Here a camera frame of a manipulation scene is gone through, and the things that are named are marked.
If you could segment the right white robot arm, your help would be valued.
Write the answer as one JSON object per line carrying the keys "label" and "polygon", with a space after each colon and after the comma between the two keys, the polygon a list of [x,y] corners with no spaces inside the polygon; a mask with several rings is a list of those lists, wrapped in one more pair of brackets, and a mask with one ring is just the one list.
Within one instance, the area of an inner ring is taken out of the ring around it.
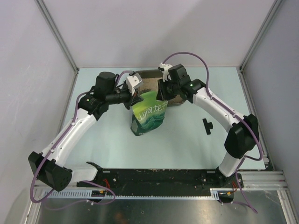
{"label": "right white robot arm", "polygon": [[227,131],[224,143],[226,154],[215,176],[220,187],[227,187],[242,159],[259,142],[257,118],[253,114],[244,116],[229,107],[209,90],[206,83],[199,79],[191,80],[181,64],[172,66],[161,63],[158,69],[163,74],[158,80],[158,101],[180,96],[205,110]]}

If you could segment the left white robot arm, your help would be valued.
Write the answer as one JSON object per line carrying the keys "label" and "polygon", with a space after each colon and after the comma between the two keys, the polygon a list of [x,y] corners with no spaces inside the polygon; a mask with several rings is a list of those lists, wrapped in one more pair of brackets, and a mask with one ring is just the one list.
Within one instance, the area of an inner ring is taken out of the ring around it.
{"label": "left white robot arm", "polygon": [[88,162],[83,167],[66,168],[65,164],[81,137],[108,111],[110,105],[124,104],[129,109],[142,101],[138,88],[143,81],[138,73],[129,72],[122,84],[118,83],[119,80],[119,75],[101,72],[95,85],[77,97],[75,112],[69,123],[42,152],[29,155],[35,179],[57,192],[72,182],[88,181],[95,187],[102,184],[103,174],[95,165]]}

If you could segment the green litter bag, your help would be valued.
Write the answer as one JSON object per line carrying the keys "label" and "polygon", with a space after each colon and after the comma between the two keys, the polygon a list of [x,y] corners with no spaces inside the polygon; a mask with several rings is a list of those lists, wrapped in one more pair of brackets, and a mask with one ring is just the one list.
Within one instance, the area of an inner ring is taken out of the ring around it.
{"label": "green litter bag", "polygon": [[141,136],[160,127],[164,121],[168,101],[158,101],[157,91],[141,94],[142,102],[132,106],[131,131]]}

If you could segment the black bag clip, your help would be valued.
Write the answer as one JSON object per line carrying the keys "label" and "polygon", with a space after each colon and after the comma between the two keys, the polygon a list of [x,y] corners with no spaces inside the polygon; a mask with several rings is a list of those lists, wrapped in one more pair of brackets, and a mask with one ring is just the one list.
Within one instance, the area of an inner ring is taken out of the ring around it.
{"label": "black bag clip", "polygon": [[214,128],[213,123],[208,122],[206,118],[204,118],[202,121],[203,121],[203,124],[204,124],[206,134],[211,135],[211,130]]}

